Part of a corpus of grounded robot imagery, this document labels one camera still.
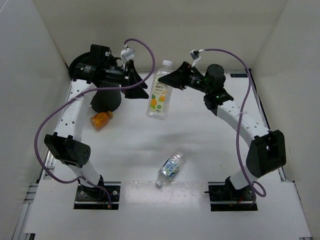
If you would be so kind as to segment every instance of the bottle cap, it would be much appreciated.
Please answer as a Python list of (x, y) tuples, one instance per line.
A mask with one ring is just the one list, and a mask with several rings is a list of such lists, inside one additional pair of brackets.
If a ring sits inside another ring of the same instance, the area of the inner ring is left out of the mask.
[(161, 188), (162, 187), (162, 182), (159, 181), (159, 179), (157, 179), (155, 181), (155, 185), (158, 187), (158, 188)]
[(172, 61), (168, 61), (168, 60), (163, 60), (162, 61), (162, 65), (168, 66), (168, 67), (172, 67), (174, 63)]
[(110, 119), (112, 119), (114, 117), (112, 111), (107, 111), (106, 114), (108, 114)]

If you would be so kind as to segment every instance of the bottle label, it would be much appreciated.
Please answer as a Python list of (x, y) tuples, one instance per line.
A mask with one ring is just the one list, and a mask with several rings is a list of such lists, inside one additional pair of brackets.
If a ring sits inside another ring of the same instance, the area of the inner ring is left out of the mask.
[(151, 101), (149, 104), (149, 112), (161, 114), (164, 112), (164, 105), (167, 94), (167, 85), (158, 81), (158, 77), (154, 80), (155, 83), (151, 89)]
[(179, 171), (179, 165), (176, 161), (169, 158), (162, 166), (161, 171), (170, 178), (173, 178)]

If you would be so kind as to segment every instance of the white bottle cap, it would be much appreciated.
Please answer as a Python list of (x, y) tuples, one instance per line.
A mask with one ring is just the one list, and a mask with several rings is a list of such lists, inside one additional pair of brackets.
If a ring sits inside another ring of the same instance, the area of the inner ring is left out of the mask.
[(162, 187), (162, 182), (159, 181), (159, 179), (157, 181), (155, 181), (155, 185), (158, 187), (158, 188), (161, 188)]
[(162, 65), (168, 66), (168, 67), (172, 67), (174, 63), (172, 61), (168, 61), (168, 60), (163, 60), (162, 61)]

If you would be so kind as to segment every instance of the white table surface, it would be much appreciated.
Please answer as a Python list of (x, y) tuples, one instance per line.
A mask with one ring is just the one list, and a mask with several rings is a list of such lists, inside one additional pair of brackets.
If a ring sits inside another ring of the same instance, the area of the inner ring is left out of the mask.
[[(248, 79), (230, 78), (225, 89), (238, 105)], [(147, 81), (149, 90), (152, 79)], [(203, 192), (208, 182), (223, 182), (239, 170), (236, 132), (207, 110), (204, 94), (191, 88), (174, 89), (165, 121), (146, 117), (146, 99), (122, 99), (108, 125), (96, 131), (89, 118), (82, 142), (90, 145), (90, 161), (105, 181), (121, 182), (119, 210), (74, 210), (77, 184), (40, 181), (26, 226), (35, 239), (299, 239), (310, 231), (295, 185), (281, 182), (278, 171), (263, 178), (266, 198), (258, 198), (256, 212), (210, 212)], [(262, 124), (254, 94), (246, 111)], [(157, 172), (177, 149), (186, 164), (174, 181), (155, 188)], [(246, 159), (248, 146), (241, 141)], [(64, 180), (73, 172), (57, 161), (54, 174)]]

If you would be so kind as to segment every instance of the orange juice bottle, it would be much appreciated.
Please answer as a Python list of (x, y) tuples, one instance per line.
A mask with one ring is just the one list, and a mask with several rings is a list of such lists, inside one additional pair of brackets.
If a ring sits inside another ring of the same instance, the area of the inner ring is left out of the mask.
[(168, 116), (169, 102), (173, 88), (159, 82), (158, 79), (172, 73), (172, 65), (172, 61), (164, 60), (162, 67), (154, 75), (149, 104), (146, 111), (146, 115), (150, 118), (165, 120)]
[(113, 118), (113, 114), (111, 111), (100, 112), (93, 117), (90, 118), (90, 122), (92, 126), (96, 129), (100, 129), (103, 126), (107, 125), (110, 119)]

